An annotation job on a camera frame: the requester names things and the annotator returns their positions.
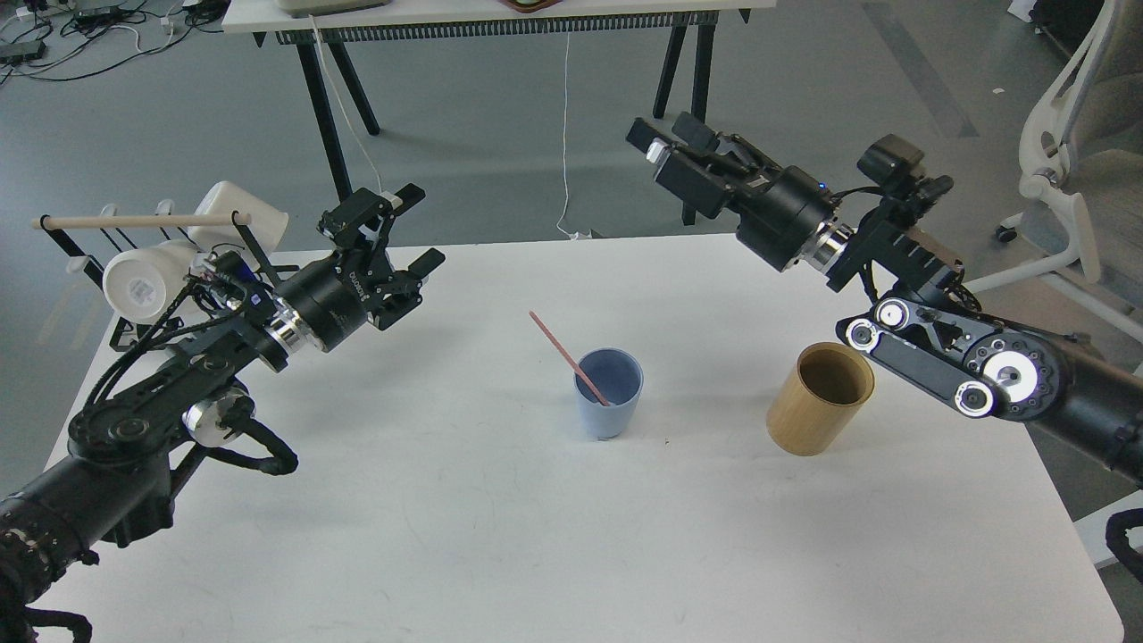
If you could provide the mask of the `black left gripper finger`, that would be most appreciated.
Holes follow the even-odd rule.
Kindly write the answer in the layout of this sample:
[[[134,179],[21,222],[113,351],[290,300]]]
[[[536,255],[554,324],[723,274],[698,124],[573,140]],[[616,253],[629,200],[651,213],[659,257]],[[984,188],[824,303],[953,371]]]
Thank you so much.
[[[445,254],[430,248],[407,270],[393,270],[387,251],[379,251],[366,272],[366,313],[377,330],[387,330],[423,302],[421,288],[433,270],[446,260]]]
[[[395,194],[358,188],[330,211],[322,212],[318,231],[330,238],[335,251],[318,262],[322,270],[389,270],[389,232],[395,217],[419,204],[425,191],[409,183]]]

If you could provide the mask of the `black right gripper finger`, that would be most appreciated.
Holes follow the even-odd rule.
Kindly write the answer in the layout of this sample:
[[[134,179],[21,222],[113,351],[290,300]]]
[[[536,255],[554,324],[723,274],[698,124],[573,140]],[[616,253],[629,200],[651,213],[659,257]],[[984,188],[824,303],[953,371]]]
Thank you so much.
[[[655,182],[682,201],[688,212],[686,224],[693,224],[698,214],[714,219],[730,206],[740,184],[748,180],[720,178],[704,170],[679,150],[680,139],[674,134],[660,131],[642,116],[634,119],[626,134],[629,142],[655,167]]]
[[[684,155],[720,178],[774,180],[785,170],[738,134],[716,131],[692,113],[679,114],[671,129]]]

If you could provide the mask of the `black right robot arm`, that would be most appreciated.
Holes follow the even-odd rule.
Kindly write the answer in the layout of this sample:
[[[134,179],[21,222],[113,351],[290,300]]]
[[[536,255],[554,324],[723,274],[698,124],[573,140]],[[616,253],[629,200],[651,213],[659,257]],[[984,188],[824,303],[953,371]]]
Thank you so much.
[[[1078,335],[984,313],[961,262],[918,227],[954,180],[928,176],[914,144],[888,134],[863,152],[864,190],[879,202],[852,227],[837,215],[844,192],[690,113],[670,132],[637,118],[626,140],[689,209],[709,219],[735,212],[740,243],[772,268],[805,262],[834,292],[860,278],[871,306],[837,322],[847,346],[968,418],[1041,428],[1140,484],[1138,376]]]

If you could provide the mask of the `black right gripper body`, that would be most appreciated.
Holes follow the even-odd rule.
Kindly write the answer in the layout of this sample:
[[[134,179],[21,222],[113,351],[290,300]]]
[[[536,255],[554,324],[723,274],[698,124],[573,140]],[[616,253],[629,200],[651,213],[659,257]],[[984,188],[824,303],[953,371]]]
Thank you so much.
[[[736,238],[777,271],[812,252],[829,222],[836,219],[829,190],[796,164],[783,166],[764,154],[727,152],[722,177],[732,186],[725,207],[740,215]]]

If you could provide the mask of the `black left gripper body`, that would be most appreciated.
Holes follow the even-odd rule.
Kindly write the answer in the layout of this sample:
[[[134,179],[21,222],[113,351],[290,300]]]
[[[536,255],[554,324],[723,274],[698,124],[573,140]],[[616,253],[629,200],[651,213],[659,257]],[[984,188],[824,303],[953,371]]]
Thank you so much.
[[[395,286],[395,272],[383,247],[339,249],[283,280],[275,294],[309,339],[330,353],[365,322],[377,330],[395,325],[397,296],[383,294],[387,286]]]

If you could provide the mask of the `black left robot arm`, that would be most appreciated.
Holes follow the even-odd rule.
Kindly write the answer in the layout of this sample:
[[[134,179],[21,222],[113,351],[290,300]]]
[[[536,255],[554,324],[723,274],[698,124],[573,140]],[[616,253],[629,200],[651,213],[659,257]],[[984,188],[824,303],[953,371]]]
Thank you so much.
[[[254,416],[239,379],[250,363],[286,369],[297,349],[330,353],[363,324],[386,330],[423,300],[423,281],[445,260],[429,249],[407,270],[387,259],[397,217],[423,188],[359,188],[322,212],[331,254],[281,278],[267,260],[288,216],[221,180],[189,216],[42,217],[58,236],[85,227],[187,228],[187,246],[121,254],[104,272],[113,310],[144,327],[101,376],[67,427],[67,456],[3,500],[3,642],[37,628],[91,638],[81,614],[35,609],[69,565],[171,528],[174,503],[205,459],[287,475],[297,456]]]

